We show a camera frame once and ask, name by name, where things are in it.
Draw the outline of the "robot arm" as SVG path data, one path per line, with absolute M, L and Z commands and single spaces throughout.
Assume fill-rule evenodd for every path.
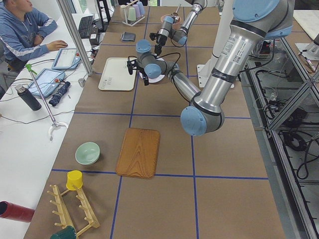
M 192 1 L 192 9 L 178 31 L 172 28 L 173 17 L 165 17 L 161 29 L 151 35 L 157 42 L 154 53 L 151 53 L 148 40 L 138 41 L 137 57 L 127 61 L 128 71 L 141 72 L 144 81 L 160 75 L 168 76 L 179 93 L 190 102 L 180 115 L 183 129 L 196 136 L 216 131 L 224 123 L 221 104 L 252 50 L 261 40 L 278 39 L 291 33 L 294 7 L 292 0 L 234 1 L 231 5 L 230 34 L 202 90 L 180 71 L 178 64 L 157 59 L 168 38 L 180 45 L 186 43 L 189 28 L 205 9 L 202 0 Z
M 156 41 L 155 54 L 157 56 L 161 55 L 162 47 L 165 46 L 168 38 L 171 39 L 174 46 L 174 42 L 177 43 L 177 47 L 184 46 L 187 42 L 188 32 L 192 24 L 198 15 L 207 7 L 206 0 L 187 0 L 187 2 L 192 4 L 192 9 L 179 29 L 174 29 L 173 25 L 177 22 L 177 17 L 171 13 L 164 17 L 161 28 L 157 33 L 150 33 L 150 39 Z

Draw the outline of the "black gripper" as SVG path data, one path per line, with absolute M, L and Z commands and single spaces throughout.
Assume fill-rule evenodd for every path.
M 150 39 L 151 40 L 156 40 L 156 45 L 155 45 L 155 54 L 161 55 L 162 52 L 162 46 L 165 46 L 166 41 L 167 41 L 167 36 L 159 33 L 150 33 Z
M 145 86 L 149 85 L 149 78 L 147 74 L 145 73 L 144 68 L 141 67 L 139 63 L 137 62 L 137 58 L 135 57 L 133 60 L 131 60 L 130 58 L 131 56 L 128 56 L 127 58 L 127 69 L 129 74 L 132 75 L 134 70 L 140 71 L 140 77 L 143 78 L 144 85 Z

